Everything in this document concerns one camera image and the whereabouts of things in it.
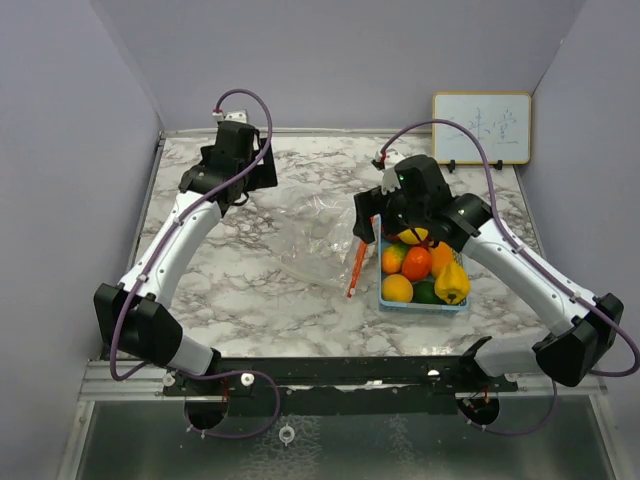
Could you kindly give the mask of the green yellow mango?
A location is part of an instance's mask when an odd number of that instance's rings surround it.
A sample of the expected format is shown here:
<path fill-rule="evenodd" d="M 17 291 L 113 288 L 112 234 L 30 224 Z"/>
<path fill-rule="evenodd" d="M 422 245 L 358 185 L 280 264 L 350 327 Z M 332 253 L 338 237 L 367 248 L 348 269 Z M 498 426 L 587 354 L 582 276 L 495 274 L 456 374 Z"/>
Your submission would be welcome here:
<path fill-rule="evenodd" d="M 387 275 L 399 273 L 410 249 L 411 246 L 404 243 L 392 244 L 385 248 L 380 260 L 382 272 Z"/>

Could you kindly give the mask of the clear zip top bag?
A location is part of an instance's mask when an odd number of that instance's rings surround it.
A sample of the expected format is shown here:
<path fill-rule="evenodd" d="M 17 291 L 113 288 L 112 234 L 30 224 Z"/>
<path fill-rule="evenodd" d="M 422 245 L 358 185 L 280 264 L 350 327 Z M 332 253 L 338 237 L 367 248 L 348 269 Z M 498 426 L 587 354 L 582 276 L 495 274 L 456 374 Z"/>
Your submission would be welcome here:
<path fill-rule="evenodd" d="M 285 199 L 288 204 L 274 214 L 278 266 L 299 281 L 353 296 L 359 276 L 355 268 L 366 265 L 370 256 L 352 232 L 353 199 L 300 189 L 288 190 Z"/>

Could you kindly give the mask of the orange tomato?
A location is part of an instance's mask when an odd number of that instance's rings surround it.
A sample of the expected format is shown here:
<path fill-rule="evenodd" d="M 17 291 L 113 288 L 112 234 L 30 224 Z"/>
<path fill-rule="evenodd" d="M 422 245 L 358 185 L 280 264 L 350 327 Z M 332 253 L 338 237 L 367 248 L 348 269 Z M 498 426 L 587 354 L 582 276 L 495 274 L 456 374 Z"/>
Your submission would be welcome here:
<path fill-rule="evenodd" d="M 401 273 L 410 282 L 426 279 L 432 268 L 432 257 L 427 249 L 421 246 L 412 247 L 405 256 Z"/>

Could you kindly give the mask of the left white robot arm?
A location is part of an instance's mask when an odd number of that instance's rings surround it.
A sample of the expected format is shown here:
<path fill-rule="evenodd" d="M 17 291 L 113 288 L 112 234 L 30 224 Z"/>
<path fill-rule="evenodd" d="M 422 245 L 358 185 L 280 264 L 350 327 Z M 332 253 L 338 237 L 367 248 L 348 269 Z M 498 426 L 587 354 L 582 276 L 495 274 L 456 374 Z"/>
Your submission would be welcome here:
<path fill-rule="evenodd" d="M 186 372 L 186 382 L 206 395 L 220 385 L 220 354 L 189 338 L 171 315 L 177 285 L 209 232 L 250 192 L 274 187 L 272 147 L 257 128 L 224 120 L 215 141 L 201 148 L 187 170 L 168 218 L 116 285 L 101 284 L 94 306 L 102 340 L 112 355 L 125 352 L 144 362 Z"/>

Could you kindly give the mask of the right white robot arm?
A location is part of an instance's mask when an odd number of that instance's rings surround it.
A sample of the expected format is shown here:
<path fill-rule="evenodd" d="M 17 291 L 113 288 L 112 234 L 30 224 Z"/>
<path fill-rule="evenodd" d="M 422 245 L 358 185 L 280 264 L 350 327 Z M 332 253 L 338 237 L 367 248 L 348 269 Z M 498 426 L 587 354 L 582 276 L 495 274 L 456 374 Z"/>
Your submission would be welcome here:
<path fill-rule="evenodd" d="M 371 224 L 397 235 L 411 227 L 479 263 L 516 293 L 545 330 L 503 340 L 486 337 L 470 347 L 459 367 L 461 383 L 481 391 L 495 377 L 544 373 L 568 387 L 578 385 L 609 350 L 624 309 L 613 294 L 598 297 L 570 281 L 494 216 L 473 193 L 452 194 L 437 162 L 416 155 L 385 171 L 381 185 L 354 196 L 356 237 L 370 244 Z"/>

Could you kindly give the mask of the yellow orange peach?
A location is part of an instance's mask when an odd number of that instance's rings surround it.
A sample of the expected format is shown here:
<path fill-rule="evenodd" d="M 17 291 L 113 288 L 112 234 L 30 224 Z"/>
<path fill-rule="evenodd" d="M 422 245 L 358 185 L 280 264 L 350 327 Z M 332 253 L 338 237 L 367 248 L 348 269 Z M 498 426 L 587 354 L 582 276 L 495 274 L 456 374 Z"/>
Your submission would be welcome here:
<path fill-rule="evenodd" d="M 382 281 L 381 297 L 384 301 L 410 303 L 413 294 L 412 283 L 401 274 L 388 275 Z"/>

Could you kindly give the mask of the orange bell pepper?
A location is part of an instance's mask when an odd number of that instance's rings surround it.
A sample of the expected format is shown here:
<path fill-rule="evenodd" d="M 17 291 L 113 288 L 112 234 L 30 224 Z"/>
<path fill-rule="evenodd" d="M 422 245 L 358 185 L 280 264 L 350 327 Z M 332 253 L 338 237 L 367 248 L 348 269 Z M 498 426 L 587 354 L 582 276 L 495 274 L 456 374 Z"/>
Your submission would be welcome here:
<path fill-rule="evenodd" d="M 443 269 L 455 261 L 454 251 L 445 243 L 439 242 L 437 246 L 429 247 L 431 255 L 431 275 L 438 278 Z"/>

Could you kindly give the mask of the green avocado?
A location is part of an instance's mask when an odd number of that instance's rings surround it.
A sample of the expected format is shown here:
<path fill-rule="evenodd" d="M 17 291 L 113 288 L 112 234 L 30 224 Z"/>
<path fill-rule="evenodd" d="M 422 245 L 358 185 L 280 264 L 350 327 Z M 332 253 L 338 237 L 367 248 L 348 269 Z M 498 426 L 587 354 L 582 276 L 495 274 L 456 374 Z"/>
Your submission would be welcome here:
<path fill-rule="evenodd" d="M 424 280 L 413 284 L 413 303 L 425 305 L 442 305 L 444 301 L 435 292 L 435 282 Z"/>

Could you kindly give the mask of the light blue plastic basket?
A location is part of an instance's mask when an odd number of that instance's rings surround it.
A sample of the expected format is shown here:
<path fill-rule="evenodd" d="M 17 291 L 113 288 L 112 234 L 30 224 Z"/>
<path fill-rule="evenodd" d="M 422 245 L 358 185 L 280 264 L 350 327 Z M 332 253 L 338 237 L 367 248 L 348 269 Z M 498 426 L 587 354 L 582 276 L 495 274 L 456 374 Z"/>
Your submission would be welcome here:
<path fill-rule="evenodd" d="M 402 313 L 455 315 L 469 308 L 469 296 L 447 303 L 437 295 L 437 278 L 445 267 L 455 263 L 466 279 L 465 259 L 444 243 L 427 247 L 427 231 L 406 230 L 400 236 L 387 235 L 375 219 L 378 234 L 378 302 L 381 310 Z"/>

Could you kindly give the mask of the yellow bell pepper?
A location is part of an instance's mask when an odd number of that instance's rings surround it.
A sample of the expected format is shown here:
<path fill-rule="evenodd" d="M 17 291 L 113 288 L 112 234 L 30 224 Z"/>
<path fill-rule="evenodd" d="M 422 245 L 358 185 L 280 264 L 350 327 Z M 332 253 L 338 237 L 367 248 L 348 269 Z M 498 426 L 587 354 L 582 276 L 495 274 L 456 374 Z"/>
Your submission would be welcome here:
<path fill-rule="evenodd" d="M 471 291 L 466 271 L 456 262 L 443 267 L 434 284 L 435 295 L 448 305 L 458 305 Z"/>

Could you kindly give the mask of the small whiteboard with writing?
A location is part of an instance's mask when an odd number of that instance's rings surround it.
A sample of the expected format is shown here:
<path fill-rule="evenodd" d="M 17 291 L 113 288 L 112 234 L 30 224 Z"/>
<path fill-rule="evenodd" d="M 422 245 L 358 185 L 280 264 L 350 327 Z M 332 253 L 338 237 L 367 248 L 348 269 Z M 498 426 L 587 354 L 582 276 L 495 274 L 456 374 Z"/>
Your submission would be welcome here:
<path fill-rule="evenodd" d="M 523 92 L 439 92 L 433 96 L 436 119 L 455 122 L 477 138 L 492 164 L 523 165 L 531 157 L 532 99 Z M 468 137 L 443 125 L 432 126 L 433 156 L 446 164 L 480 165 Z"/>

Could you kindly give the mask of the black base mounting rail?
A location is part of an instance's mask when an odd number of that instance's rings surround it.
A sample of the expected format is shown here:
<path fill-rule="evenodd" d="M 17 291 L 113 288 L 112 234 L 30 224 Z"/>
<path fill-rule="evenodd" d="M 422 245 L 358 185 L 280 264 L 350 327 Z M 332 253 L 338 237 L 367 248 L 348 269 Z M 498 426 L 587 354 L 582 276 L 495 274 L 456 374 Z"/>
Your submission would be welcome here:
<path fill-rule="evenodd" d="M 233 416 L 337 416 L 393 413 L 452 415 L 456 399 L 514 392 L 516 383 L 488 377 L 463 356 L 241 357 L 224 358 L 214 374 L 195 380 L 177 375 L 167 397 L 211 407 L 223 403 Z"/>

